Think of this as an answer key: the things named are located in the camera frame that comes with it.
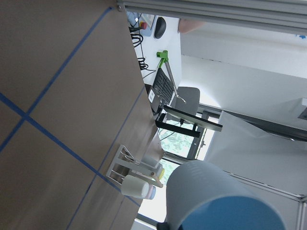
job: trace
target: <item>window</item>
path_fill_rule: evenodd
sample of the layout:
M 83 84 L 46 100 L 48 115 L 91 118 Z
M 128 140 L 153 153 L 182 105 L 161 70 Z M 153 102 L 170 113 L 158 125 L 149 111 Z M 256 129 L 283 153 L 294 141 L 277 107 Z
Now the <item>window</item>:
M 180 126 L 180 122 L 167 120 L 166 123 Z M 192 124 L 183 123 L 182 128 L 192 129 Z M 159 130 L 159 137 L 164 151 L 171 152 L 181 157 L 187 157 L 194 137 L 190 137 L 181 133 L 169 131 L 167 129 Z
M 179 164 L 162 159 L 160 163 L 165 169 L 164 175 L 161 179 L 163 188 L 156 188 L 156 194 L 153 200 L 143 200 L 139 209 L 139 214 L 146 216 L 158 222 L 164 222 L 166 217 L 166 183 L 172 172 L 179 166 Z
M 207 113 L 197 113 L 196 116 L 218 123 L 218 118 L 208 116 Z M 174 120 L 167 120 L 166 123 L 180 126 L 180 123 Z M 183 123 L 181 127 L 192 129 L 193 125 Z M 194 138 L 161 128 L 159 137 L 163 150 L 188 159 L 204 160 L 214 131 L 202 127 L 198 127 L 197 131 L 201 132 L 201 138 Z
M 219 119 L 210 116 L 208 118 L 208 121 L 218 123 Z M 205 131 L 203 132 L 203 135 L 201 137 L 200 144 L 198 145 L 198 149 L 197 149 L 197 152 L 196 152 L 196 155 L 195 155 L 195 159 L 198 159 L 198 160 L 201 160 L 201 161 L 203 161 L 205 159 L 205 156 L 206 156 L 206 153 L 208 151 L 211 140 L 213 138 L 214 132 L 215 131 L 213 131 L 213 130 L 205 129 Z

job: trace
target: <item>white wall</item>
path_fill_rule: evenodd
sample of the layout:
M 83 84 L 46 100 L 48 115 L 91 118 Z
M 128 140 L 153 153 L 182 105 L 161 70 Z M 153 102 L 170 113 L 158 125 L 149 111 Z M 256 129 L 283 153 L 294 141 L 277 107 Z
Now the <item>white wall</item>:
M 196 57 L 181 59 L 180 85 L 199 88 L 200 103 L 307 130 L 307 121 L 297 118 L 304 110 L 299 104 L 307 97 L 307 79 Z
M 205 161 L 221 169 L 298 195 L 307 194 L 307 143 L 269 134 L 222 113 Z
M 307 78 L 307 38 L 207 23 L 181 35 L 181 54 Z

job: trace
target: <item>gray chair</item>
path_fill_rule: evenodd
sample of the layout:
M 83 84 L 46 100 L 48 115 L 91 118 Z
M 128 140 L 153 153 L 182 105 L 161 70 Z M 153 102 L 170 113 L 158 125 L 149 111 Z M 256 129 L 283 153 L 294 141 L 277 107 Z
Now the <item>gray chair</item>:
M 177 91 L 179 96 L 182 97 L 187 103 L 184 103 L 183 100 L 174 97 L 170 107 L 191 115 L 196 115 L 200 103 L 200 90 L 193 87 L 178 87 Z M 166 116 L 166 119 L 179 121 L 178 118 L 175 118 L 169 114 Z

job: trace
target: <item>computer mouse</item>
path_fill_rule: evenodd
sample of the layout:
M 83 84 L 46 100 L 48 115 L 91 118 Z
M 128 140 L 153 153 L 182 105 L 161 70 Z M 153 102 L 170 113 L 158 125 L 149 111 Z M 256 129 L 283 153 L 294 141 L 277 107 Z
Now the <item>computer mouse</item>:
M 164 20 L 163 17 L 159 17 L 157 19 L 157 23 L 155 26 L 154 37 L 156 39 L 159 39 L 164 34 L 165 30 L 166 30 L 166 21 Z

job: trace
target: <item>green clamp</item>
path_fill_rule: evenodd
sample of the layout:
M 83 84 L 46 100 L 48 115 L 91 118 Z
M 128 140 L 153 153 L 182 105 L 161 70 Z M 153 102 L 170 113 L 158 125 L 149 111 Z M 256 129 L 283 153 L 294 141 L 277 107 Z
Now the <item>green clamp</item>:
M 163 63 L 168 62 L 168 51 L 163 50 L 163 52 L 157 52 L 157 57 L 161 58 L 161 61 L 159 62 L 159 68 L 162 67 Z

